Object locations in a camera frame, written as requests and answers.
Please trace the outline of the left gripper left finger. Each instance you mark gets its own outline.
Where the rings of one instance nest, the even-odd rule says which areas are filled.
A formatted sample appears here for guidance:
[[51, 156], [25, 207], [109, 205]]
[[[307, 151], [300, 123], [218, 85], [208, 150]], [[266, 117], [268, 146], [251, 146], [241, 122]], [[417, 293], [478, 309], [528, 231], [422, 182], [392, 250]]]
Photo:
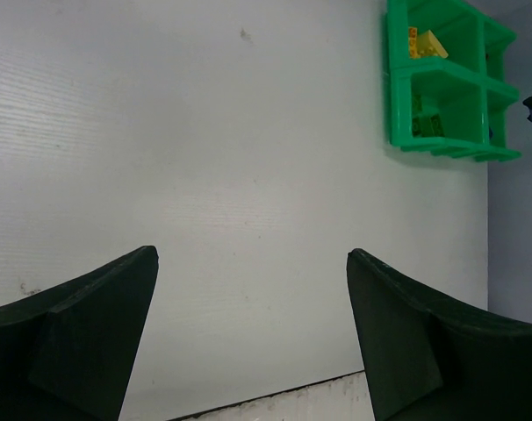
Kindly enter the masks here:
[[0, 420], [116, 420], [158, 274], [142, 246], [0, 306]]

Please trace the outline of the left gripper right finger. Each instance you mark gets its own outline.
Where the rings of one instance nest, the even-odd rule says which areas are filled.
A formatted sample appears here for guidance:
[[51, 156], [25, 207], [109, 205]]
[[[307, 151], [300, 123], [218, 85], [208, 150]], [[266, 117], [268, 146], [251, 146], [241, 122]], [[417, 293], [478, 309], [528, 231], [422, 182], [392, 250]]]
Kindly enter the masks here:
[[349, 297], [377, 420], [532, 420], [532, 324], [417, 282], [362, 249]]

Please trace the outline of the yellow long lego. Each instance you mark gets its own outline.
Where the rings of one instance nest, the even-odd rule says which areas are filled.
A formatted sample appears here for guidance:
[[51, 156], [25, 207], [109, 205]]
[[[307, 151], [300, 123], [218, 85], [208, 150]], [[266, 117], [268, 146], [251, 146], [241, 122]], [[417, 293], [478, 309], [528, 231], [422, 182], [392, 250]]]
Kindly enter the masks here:
[[418, 28], [415, 26], [408, 27], [408, 52], [411, 59], [419, 59], [420, 55], [417, 47]]

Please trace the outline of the green two-by-four lego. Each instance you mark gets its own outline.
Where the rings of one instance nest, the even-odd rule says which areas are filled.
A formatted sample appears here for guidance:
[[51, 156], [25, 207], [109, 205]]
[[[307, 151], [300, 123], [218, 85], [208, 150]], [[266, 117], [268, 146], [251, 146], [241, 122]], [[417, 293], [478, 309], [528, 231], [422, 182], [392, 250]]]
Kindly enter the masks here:
[[419, 115], [422, 113], [422, 98], [419, 94], [412, 94], [412, 113], [413, 115]]

